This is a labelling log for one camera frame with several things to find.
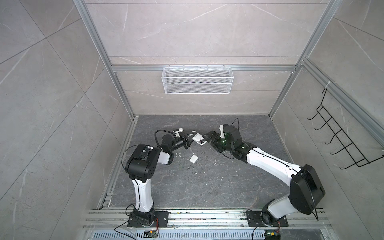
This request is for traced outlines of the white remote control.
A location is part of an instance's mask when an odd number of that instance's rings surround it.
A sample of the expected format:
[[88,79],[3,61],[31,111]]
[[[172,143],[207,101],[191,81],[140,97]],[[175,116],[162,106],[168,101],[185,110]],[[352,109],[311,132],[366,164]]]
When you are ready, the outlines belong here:
[[207,141],[205,140],[205,138],[204,138],[201,134],[199,134],[199,133],[196,132],[196,131],[192,131],[192,133],[194,134],[194,136],[193,136],[192,139],[193,139],[193,141],[196,142],[198,145],[203,146],[204,144],[207,143]]

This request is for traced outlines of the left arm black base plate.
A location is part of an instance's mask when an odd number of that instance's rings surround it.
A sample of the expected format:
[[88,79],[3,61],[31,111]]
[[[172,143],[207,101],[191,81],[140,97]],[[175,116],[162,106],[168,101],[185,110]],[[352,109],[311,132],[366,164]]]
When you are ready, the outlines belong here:
[[157,227],[166,228],[169,221],[169,212],[155,211],[149,213],[132,211],[129,215],[128,227]]

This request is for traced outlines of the white remote battery cover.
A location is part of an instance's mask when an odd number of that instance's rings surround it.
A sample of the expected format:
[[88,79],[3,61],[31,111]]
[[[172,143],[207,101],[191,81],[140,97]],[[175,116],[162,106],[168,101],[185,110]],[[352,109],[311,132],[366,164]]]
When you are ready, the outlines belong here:
[[193,155],[193,156],[190,158],[189,161],[190,161],[192,164],[195,164],[195,163],[197,162],[197,160],[198,160],[198,156]]

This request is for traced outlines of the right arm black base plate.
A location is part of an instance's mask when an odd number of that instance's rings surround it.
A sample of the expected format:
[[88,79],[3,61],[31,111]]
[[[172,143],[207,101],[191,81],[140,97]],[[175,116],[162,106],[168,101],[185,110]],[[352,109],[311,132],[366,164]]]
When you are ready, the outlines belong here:
[[246,219],[249,227],[288,227],[286,217],[275,219],[270,214],[263,211],[246,210]]

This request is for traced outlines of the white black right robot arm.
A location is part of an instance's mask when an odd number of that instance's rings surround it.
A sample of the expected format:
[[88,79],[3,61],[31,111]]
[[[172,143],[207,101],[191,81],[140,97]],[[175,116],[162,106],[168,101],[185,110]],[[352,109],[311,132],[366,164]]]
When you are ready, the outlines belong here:
[[245,142],[233,125],[221,125],[220,132],[210,131],[203,137],[219,153],[228,151],[235,159],[268,172],[290,188],[289,194],[263,207],[259,217],[261,224],[272,226],[295,212],[317,214],[316,207],[326,191],[312,166],[299,166],[266,153],[256,145]]

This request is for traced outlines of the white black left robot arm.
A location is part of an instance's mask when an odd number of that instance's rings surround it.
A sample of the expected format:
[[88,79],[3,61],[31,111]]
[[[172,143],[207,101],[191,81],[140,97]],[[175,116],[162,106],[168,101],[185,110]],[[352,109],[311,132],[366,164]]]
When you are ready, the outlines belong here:
[[174,159],[174,151],[179,148],[188,149],[197,133],[186,133],[183,129],[173,132],[157,130],[154,133],[156,146],[146,144],[135,145],[133,153],[126,157],[122,164],[125,172],[134,184],[136,203],[130,218],[137,220],[144,227],[155,221],[154,200],[151,192],[151,178],[158,164],[170,165]]

